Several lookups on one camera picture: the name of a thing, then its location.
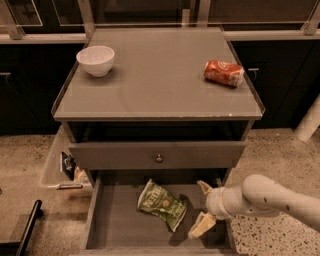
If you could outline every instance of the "speckled floor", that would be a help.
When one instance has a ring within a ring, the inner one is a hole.
[[[0,242],[20,240],[33,203],[43,202],[44,216],[36,222],[26,255],[79,252],[91,198],[69,198],[63,191],[38,185],[53,139],[0,137]],[[320,129],[308,142],[299,141],[290,129],[252,130],[228,185],[260,173],[297,192],[320,197],[319,166]],[[320,255],[320,234],[286,214],[271,219],[236,216],[231,226],[239,253]]]

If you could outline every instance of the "red soda can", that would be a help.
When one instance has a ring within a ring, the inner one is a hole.
[[[204,77],[208,80],[236,88],[242,81],[243,73],[243,67],[240,65],[210,60],[206,64]]]

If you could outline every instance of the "green chip bag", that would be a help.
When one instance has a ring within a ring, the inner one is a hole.
[[[187,202],[174,198],[150,179],[139,196],[137,209],[158,216],[175,232],[186,213]]]

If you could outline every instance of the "drawer knob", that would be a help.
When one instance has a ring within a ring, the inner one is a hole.
[[[156,162],[159,163],[159,164],[163,162],[163,157],[162,157],[161,154],[158,154],[158,155],[157,155],[157,157],[156,157]]]

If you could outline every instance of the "black pole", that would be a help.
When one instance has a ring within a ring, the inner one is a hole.
[[[16,256],[23,256],[26,249],[27,249],[27,245],[28,245],[34,224],[36,222],[36,219],[38,217],[42,216],[42,214],[43,214],[42,210],[40,209],[41,204],[42,204],[42,201],[37,200],[33,205],[33,209],[32,209],[31,214],[29,216],[27,226],[26,226],[26,228],[23,232],[23,235],[21,237],[20,246],[18,248]]]

